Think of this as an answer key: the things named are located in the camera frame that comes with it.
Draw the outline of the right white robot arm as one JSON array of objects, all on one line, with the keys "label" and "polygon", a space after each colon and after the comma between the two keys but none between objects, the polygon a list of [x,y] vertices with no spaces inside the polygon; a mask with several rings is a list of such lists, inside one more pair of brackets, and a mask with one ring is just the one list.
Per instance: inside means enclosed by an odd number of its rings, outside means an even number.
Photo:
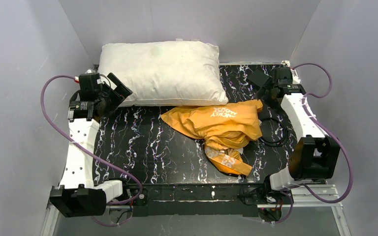
[{"label": "right white robot arm", "polygon": [[339,144],[314,123],[314,114],[307,106],[306,91],[288,67],[277,67],[270,75],[257,70],[247,79],[258,86],[257,98],[270,95],[288,116],[297,138],[287,167],[267,177],[272,190],[287,190],[314,180],[333,176]]}]

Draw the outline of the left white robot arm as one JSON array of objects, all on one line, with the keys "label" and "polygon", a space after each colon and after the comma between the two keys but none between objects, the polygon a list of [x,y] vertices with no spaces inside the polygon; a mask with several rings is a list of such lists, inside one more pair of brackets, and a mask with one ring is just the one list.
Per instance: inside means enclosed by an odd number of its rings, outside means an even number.
[{"label": "left white robot arm", "polygon": [[74,78],[80,86],[68,106],[69,146],[59,185],[50,203],[65,217],[103,215],[107,203],[123,193],[120,180],[95,185],[93,156],[102,116],[112,113],[132,91],[113,73],[85,73]]}]

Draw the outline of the white pillow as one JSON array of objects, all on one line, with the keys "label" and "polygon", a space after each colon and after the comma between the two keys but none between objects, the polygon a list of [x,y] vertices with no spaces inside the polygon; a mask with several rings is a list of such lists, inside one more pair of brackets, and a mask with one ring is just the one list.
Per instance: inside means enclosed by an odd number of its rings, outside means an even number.
[{"label": "white pillow", "polygon": [[113,73],[133,93],[126,106],[212,106],[228,103],[219,48],[201,41],[109,43],[98,72]]}]

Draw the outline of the orange printed pillowcase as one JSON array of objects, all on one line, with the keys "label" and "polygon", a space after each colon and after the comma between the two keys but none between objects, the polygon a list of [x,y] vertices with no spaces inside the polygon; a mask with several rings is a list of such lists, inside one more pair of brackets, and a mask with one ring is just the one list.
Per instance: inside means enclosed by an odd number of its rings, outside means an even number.
[{"label": "orange printed pillowcase", "polygon": [[241,157],[241,149],[262,137],[260,100],[228,103],[220,106],[175,107],[161,119],[174,130],[204,140],[207,158],[222,173],[248,176],[252,166]]}]

